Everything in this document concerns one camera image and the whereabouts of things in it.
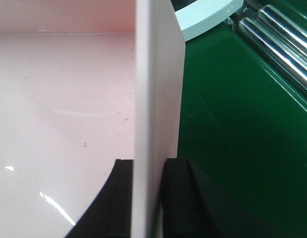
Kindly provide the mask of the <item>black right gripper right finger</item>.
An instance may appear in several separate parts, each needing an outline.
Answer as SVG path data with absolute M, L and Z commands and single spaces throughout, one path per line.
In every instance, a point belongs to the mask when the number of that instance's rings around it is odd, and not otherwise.
M 267 225 L 188 160 L 167 159 L 162 176 L 165 238 L 265 238 Z

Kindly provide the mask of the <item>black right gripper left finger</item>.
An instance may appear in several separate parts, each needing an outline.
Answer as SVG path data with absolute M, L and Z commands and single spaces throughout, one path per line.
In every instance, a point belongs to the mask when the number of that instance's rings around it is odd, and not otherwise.
M 115 160 L 103 188 L 67 238 L 131 236 L 133 160 Z

